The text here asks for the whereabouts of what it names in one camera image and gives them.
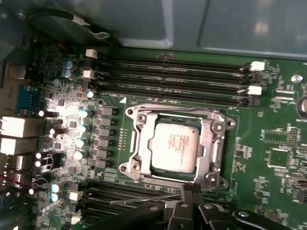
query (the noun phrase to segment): white triangle marking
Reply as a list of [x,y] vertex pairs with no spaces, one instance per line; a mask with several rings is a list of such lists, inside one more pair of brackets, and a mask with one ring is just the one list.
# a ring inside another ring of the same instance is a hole
[[126,104],[127,103],[127,97],[125,97],[123,100],[121,100],[119,103]]

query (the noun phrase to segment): capacitor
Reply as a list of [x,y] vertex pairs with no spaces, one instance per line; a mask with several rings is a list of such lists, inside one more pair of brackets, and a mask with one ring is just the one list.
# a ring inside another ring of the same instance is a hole
[[72,62],[72,61],[64,61],[64,67],[66,69],[71,70],[71,71],[74,71],[74,70],[77,69],[76,64],[74,62]]
[[49,151],[47,151],[47,152],[38,152],[38,153],[35,154],[35,157],[38,160],[45,159],[45,158],[47,158],[48,154],[50,154]]
[[52,128],[50,129],[50,134],[52,135],[59,135],[59,134],[63,134],[64,130],[62,128]]
[[83,133],[87,133],[90,131],[90,126],[89,125],[79,125],[77,126],[77,131],[78,133],[80,134],[83,134]]
[[79,116],[81,118],[89,118],[92,116],[92,112],[90,110],[87,109],[82,109],[79,111]]
[[40,159],[39,161],[35,161],[35,166],[37,168],[45,166],[48,164],[48,159]]
[[97,93],[93,92],[93,91],[89,91],[86,93],[87,98],[89,99],[94,99],[97,97]]
[[47,111],[47,110],[41,110],[41,111],[38,112],[38,115],[40,117],[56,117],[57,113],[51,112],[51,111]]
[[77,138],[76,139],[76,146],[78,148],[82,148],[84,146],[87,146],[88,145],[88,139],[86,138]]
[[87,157],[87,152],[85,150],[80,150],[80,151],[77,151],[73,154],[73,158],[77,161],[80,161],[82,160],[83,158],[86,158]]
[[53,193],[58,193],[60,190],[62,190],[64,188],[64,184],[62,182],[58,182],[56,184],[53,184],[51,186],[51,191]]
[[53,193],[50,196],[50,200],[52,202],[57,202],[58,200],[60,200],[61,198],[63,198],[63,193],[62,192],[58,192],[58,193]]
[[54,86],[60,86],[61,85],[61,81],[59,79],[54,79],[53,80],[53,84],[54,84]]
[[75,73],[73,73],[69,69],[67,69],[63,72],[63,77],[68,78],[69,80],[73,80],[73,79],[75,79],[76,75],[75,75]]
[[36,187],[34,187],[34,188],[30,188],[29,191],[28,191],[28,193],[29,193],[31,196],[33,196],[34,194],[36,194],[36,193],[38,193],[38,192],[40,192],[40,191],[44,191],[44,190],[45,190],[45,188],[36,186]]

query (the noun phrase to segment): motherboard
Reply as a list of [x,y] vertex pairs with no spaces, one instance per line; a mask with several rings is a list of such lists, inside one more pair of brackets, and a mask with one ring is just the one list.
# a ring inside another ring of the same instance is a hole
[[33,177],[51,177],[29,190],[33,229],[82,230],[198,183],[230,211],[306,230],[306,65],[36,44],[18,111],[46,121]]

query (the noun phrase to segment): red wire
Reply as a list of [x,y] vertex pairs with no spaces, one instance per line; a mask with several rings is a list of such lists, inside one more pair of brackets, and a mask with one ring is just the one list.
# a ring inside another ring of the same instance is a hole
[[12,178],[10,178],[10,177],[6,177],[6,176],[1,175],[1,174],[0,174],[0,178],[3,179],[3,180],[7,180],[7,181],[9,181],[9,182],[13,182],[14,184],[18,184],[18,185],[22,185],[22,186],[28,186],[28,187],[33,187],[33,185],[30,184],[30,183],[20,183],[20,182],[18,182],[18,181],[16,181],[16,180],[12,179]]

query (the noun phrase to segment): black cable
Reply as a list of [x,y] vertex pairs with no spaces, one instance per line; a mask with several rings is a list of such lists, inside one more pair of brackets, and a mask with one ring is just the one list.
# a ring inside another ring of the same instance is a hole
[[37,18],[41,18],[41,17],[47,17],[47,16],[52,16],[52,17],[59,17],[59,18],[65,18],[68,19],[74,23],[79,24],[80,26],[84,26],[86,27],[89,32],[98,40],[104,40],[106,38],[108,38],[110,40],[111,43],[113,43],[114,45],[120,45],[120,43],[113,39],[110,38],[110,32],[104,28],[102,28],[101,26],[86,21],[80,17],[77,17],[71,13],[65,12],[65,11],[60,11],[60,10],[55,10],[55,9],[39,9],[36,10],[30,14],[28,14],[25,18],[27,25],[29,26],[30,29],[32,29],[35,33],[39,34],[39,35],[43,35],[48,37],[48,39],[51,39],[53,42],[57,42],[57,40],[52,37],[52,35],[47,34],[44,31],[41,31],[39,29],[37,29],[34,25],[33,25],[33,20],[37,19]]

